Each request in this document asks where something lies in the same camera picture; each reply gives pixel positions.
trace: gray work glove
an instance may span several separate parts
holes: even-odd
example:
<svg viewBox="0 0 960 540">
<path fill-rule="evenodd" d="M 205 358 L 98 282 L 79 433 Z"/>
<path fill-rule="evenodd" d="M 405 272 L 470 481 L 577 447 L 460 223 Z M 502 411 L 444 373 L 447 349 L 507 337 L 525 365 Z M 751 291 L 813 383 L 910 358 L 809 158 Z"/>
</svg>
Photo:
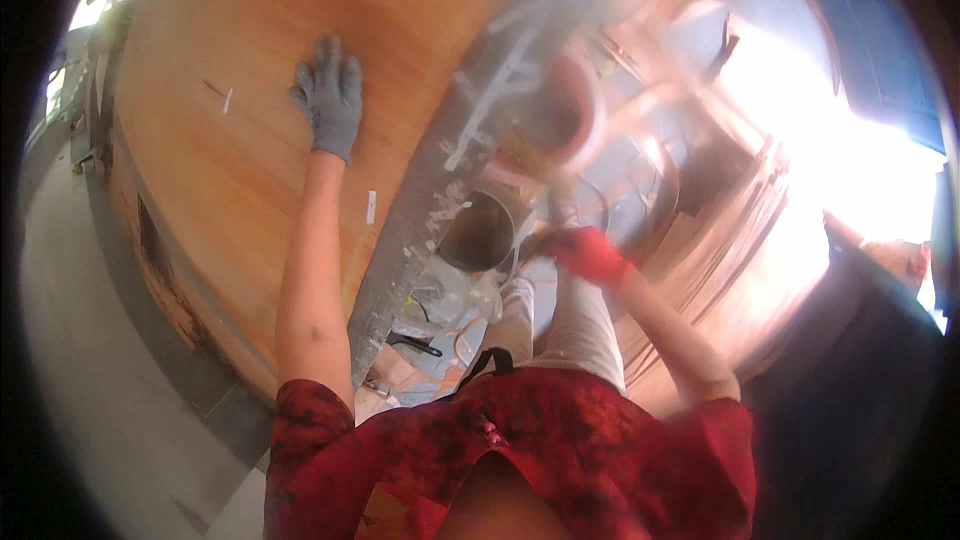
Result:
<svg viewBox="0 0 960 540">
<path fill-rule="evenodd" d="M 349 164 L 363 110 L 363 72 L 356 57 L 347 57 L 345 65 L 342 63 L 339 36 L 320 38 L 316 53 L 315 66 L 296 64 L 296 85 L 290 89 L 290 99 L 313 129 L 310 152 L 325 150 Z"/>
</svg>

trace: large wooden panel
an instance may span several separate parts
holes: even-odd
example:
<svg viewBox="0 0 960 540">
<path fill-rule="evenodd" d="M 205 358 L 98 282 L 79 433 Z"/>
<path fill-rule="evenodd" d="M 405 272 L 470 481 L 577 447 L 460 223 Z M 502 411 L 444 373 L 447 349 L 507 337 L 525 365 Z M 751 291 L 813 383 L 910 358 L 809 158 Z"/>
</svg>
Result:
<svg viewBox="0 0 960 540">
<path fill-rule="evenodd" d="M 283 260 L 311 142 L 287 88 L 314 40 L 339 33 L 365 72 L 365 116 L 341 199 L 346 318 L 406 164 L 502 2 L 139 0 L 115 123 L 154 217 L 243 336 L 218 342 L 248 343 L 274 363 Z M 371 190 L 378 203 L 368 225 Z"/>
</svg>

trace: concrete floor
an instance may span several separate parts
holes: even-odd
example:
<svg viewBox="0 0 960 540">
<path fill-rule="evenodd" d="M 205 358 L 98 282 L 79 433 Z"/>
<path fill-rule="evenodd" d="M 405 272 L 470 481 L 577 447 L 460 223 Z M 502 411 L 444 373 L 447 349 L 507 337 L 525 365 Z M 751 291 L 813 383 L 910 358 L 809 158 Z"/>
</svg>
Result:
<svg viewBox="0 0 960 540">
<path fill-rule="evenodd" d="M 19 283 L 48 415 L 108 521 L 123 537 L 203 537 L 251 468 L 191 410 L 141 341 L 68 144 L 27 210 Z"/>
</svg>

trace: person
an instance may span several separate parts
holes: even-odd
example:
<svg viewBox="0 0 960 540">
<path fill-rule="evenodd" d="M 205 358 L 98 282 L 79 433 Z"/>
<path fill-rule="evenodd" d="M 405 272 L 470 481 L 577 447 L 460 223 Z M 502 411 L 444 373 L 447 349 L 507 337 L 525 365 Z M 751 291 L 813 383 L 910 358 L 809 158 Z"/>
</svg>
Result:
<svg viewBox="0 0 960 540">
<path fill-rule="evenodd" d="M 314 140 L 276 315 L 267 537 L 748 537 L 756 482 L 737 379 L 562 200 L 565 227 L 545 248 L 558 264 L 548 329 L 534 340 L 534 287 L 517 277 L 451 398 L 354 425 L 338 202 L 361 67 L 332 36 L 295 78 Z M 624 396 L 604 291 L 646 332 L 686 411 L 658 421 Z"/>
</svg>

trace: white pants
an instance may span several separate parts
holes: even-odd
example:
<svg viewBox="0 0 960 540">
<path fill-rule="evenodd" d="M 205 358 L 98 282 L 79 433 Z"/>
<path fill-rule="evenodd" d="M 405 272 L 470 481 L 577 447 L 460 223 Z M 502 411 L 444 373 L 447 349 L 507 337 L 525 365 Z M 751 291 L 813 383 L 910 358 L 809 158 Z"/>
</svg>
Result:
<svg viewBox="0 0 960 540">
<path fill-rule="evenodd" d="M 599 287 L 560 270 L 557 275 L 557 306 L 553 320 L 534 341 L 534 284 L 516 277 L 501 290 L 503 318 L 486 325 L 486 332 L 464 375 L 477 366 L 487 349 L 499 347 L 510 353 L 514 367 L 580 369 L 610 382 L 626 394 L 623 356 L 617 344 L 614 322 Z M 491 359 L 478 376 L 494 371 Z"/>
</svg>

